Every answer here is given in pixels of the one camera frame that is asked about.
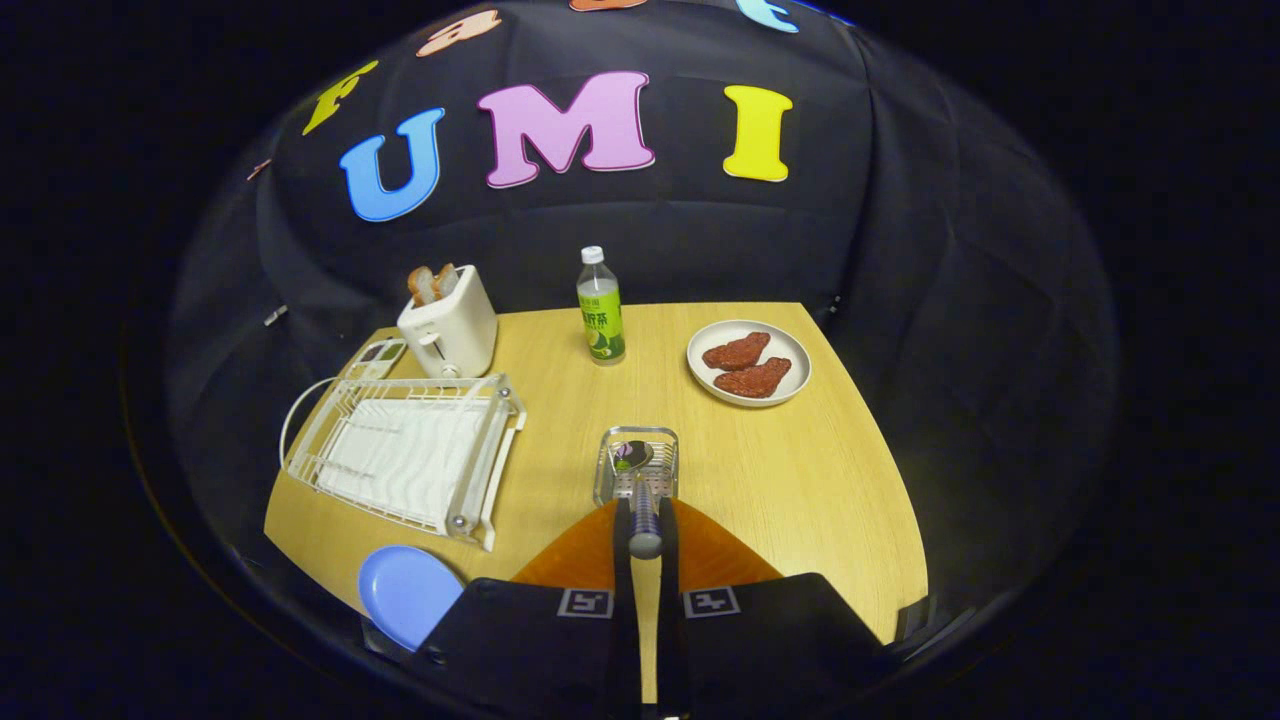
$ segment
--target wooden table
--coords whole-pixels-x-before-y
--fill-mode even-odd
[[[759,320],[791,333],[813,360],[808,387],[764,409],[737,407],[705,392],[689,372],[685,350],[699,328],[728,319]],[[271,492],[266,536],[360,612],[365,612],[356,587],[360,565],[388,544],[425,548],[465,582],[506,580],[595,507],[591,484],[604,430],[664,425],[680,436],[681,500],[783,575],[822,573],[872,632],[891,642],[899,609],[928,593],[920,532],[876,421],[804,307],[628,305],[623,324],[626,359],[600,368],[588,355],[576,307],[498,318],[489,372],[508,374],[529,420],[516,433],[503,473],[492,553],[352,507],[284,470]],[[399,332],[381,329],[369,342],[388,337]],[[422,377],[422,370],[406,352],[389,377]],[[294,445],[305,432],[303,425]],[[632,560],[632,573],[644,698],[654,702],[659,561]]]

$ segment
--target yellow letter i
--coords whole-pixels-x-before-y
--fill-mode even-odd
[[[782,143],[782,113],[791,99],[763,87],[731,85],[724,95],[737,105],[737,140],[724,159],[724,172],[737,178],[782,182],[787,167],[778,159]]]

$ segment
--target blue plate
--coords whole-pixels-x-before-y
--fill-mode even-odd
[[[457,575],[416,547],[375,550],[360,566],[360,600],[374,625],[411,651],[417,651],[461,594]]]

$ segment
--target toaster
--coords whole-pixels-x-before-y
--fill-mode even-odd
[[[475,265],[462,265],[447,297],[413,307],[404,305],[396,327],[429,378],[479,378],[493,363],[498,315]]]

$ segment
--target wire basket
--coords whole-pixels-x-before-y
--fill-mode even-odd
[[[394,523],[493,550],[490,515],[525,405],[506,374],[340,379],[314,413],[289,475]]]
[[[631,441],[644,441],[653,450],[653,460],[637,470],[618,471],[613,465],[613,454]],[[652,497],[678,497],[680,438],[675,430],[657,425],[622,425],[604,433],[595,464],[595,503],[630,498],[637,480],[649,483]]]

